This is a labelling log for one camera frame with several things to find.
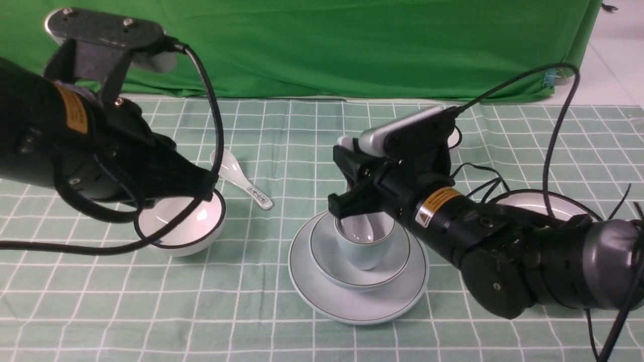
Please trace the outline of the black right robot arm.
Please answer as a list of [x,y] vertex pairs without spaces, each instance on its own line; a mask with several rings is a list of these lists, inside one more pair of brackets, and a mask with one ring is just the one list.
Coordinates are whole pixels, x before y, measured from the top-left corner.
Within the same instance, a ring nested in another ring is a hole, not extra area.
[[528,209],[478,203],[449,176],[446,144],[397,160],[336,145],[351,185],[329,195],[338,219],[384,212],[461,273],[486,311],[505,319],[536,304],[632,311],[642,307],[642,221],[562,221]]

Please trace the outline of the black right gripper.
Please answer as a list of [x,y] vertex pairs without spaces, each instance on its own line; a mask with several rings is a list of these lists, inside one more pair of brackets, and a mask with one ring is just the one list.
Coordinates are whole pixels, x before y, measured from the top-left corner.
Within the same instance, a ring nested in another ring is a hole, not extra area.
[[328,211],[339,220],[382,211],[411,227],[430,189],[453,185],[449,150],[444,148],[398,160],[334,146],[333,161],[351,189],[328,196]]

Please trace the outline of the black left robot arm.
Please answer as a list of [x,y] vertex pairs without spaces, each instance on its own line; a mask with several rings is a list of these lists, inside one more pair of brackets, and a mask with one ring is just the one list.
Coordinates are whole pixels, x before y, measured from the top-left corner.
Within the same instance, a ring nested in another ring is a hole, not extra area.
[[157,200],[212,199],[209,170],[154,133],[131,101],[101,105],[85,88],[60,84],[2,59],[2,179],[55,190],[93,219],[127,224]]

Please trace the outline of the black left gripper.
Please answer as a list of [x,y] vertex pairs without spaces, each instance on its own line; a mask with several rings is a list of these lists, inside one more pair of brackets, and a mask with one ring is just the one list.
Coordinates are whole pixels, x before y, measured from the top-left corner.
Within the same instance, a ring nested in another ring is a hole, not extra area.
[[172,138],[154,133],[141,107],[127,98],[103,105],[94,136],[99,150],[134,181],[145,208],[161,199],[195,197],[211,172],[179,154]]

